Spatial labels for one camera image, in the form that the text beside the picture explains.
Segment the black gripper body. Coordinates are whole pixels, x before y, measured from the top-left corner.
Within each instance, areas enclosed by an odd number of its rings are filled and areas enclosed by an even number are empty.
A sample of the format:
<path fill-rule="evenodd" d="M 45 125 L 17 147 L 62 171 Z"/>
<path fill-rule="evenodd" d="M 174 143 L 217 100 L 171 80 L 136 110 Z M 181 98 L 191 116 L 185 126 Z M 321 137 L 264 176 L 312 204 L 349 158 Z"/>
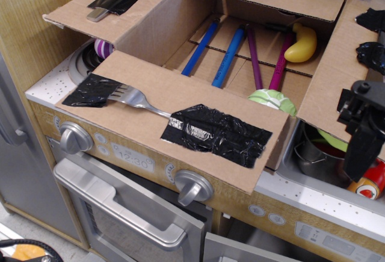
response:
<path fill-rule="evenodd" d="M 346 125 L 345 131 L 354 134 L 365 123 L 376 134 L 384 134 L 384 83 L 356 81 L 347 91 L 345 103 L 339 105 L 338 122 Z"/>

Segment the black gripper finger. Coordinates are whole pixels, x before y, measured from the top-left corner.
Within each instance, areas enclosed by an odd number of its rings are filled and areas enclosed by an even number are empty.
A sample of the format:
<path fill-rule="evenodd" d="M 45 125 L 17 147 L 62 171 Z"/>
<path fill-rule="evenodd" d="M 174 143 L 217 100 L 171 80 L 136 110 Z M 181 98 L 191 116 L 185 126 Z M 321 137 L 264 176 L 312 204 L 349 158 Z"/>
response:
<path fill-rule="evenodd" d="M 384 122 L 363 120 L 346 127 L 351 134 L 343 169 L 349 178 L 358 182 L 379 156 L 384 145 Z"/>

